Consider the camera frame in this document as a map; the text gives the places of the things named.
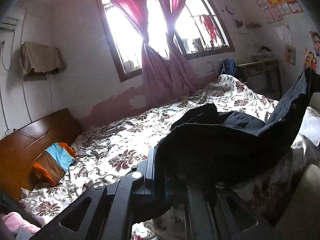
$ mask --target pillow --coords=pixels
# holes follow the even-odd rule
[[[33,171],[40,175],[44,182],[57,186],[74,162],[76,154],[66,143],[53,143],[33,163]]]

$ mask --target towel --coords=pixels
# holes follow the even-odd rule
[[[35,234],[40,230],[39,227],[30,224],[28,221],[24,220],[17,212],[11,212],[5,215],[4,217],[2,217],[2,220],[9,229],[9,231],[14,235],[18,233],[20,227],[23,227],[25,230],[32,234]]]
[[[60,50],[55,47],[25,41],[21,46],[20,56],[23,76],[32,70],[37,73],[53,70],[60,72],[66,68]]]

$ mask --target floral bed sheet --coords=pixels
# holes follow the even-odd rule
[[[221,75],[190,97],[82,133],[72,145],[76,161],[59,185],[42,184],[32,191],[21,189],[20,203],[42,225],[47,224],[76,200],[88,183],[110,184],[120,180],[133,165],[148,158],[149,147],[166,136],[170,126],[185,112],[205,103],[214,103],[219,112],[239,111],[267,121],[278,102],[254,93],[232,76]],[[315,115],[310,107],[306,114]],[[249,206],[266,215],[288,192],[292,176],[307,164],[319,162],[320,149],[299,133],[291,151],[273,169],[233,190]],[[135,224],[132,239],[185,239],[184,220],[183,208],[171,208],[161,217]]]

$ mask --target headboard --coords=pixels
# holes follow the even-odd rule
[[[31,172],[33,161],[52,143],[71,145],[81,132],[65,108],[4,137],[0,140],[0,191],[19,201],[21,187],[32,190],[37,184]]]

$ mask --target curtain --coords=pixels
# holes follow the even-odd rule
[[[167,43],[169,47],[169,71],[172,86],[172,98],[194,92],[195,73],[173,42],[176,21],[186,0],[158,0],[167,23]]]
[[[172,98],[169,64],[149,45],[147,0],[111,0],[130,20],[143,38],[142,78],[148,104],[156,107]]]

